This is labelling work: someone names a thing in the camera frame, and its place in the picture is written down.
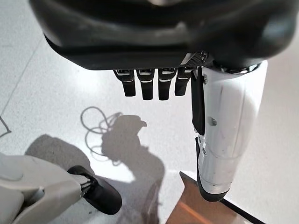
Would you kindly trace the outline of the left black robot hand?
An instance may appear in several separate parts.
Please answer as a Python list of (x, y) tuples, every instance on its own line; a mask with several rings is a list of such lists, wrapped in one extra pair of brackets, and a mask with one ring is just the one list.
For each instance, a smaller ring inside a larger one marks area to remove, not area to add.
[(32, 0), (48, 44), (88, 70), (112, 70), (125, 95), (192, 92), (197, 182), (204, 199), (229, 191), (261, 104), (267, 60), (290, 44), (296, 0)]

